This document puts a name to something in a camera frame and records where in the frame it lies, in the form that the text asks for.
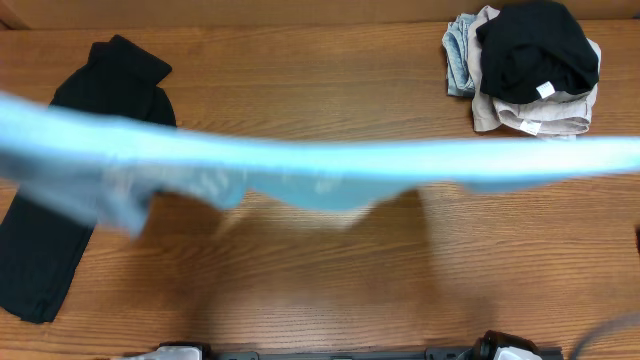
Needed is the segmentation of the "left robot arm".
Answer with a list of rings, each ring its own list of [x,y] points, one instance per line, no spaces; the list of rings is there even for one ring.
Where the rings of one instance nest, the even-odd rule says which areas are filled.
[[[113,360],[206,360],[211,347],[205,343],[173,342],[160,344],[154,351],[124,355]]]

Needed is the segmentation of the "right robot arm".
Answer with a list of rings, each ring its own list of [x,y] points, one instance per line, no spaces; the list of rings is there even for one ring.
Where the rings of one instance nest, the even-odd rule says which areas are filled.
[[[530,340],[489,330],[473,346],[472,360],[542,360],[538,347]]]

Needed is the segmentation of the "light blue printed t-shirt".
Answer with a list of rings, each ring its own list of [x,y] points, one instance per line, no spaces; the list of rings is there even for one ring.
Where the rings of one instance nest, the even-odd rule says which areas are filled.
[[[155,192],[220,209],[249,191],[326,212],[370,206],[434,182],[482,193],[636,172],[635,137],[291,143],[216,136],[1,97],[1,174],[32,201],[139,235]]]

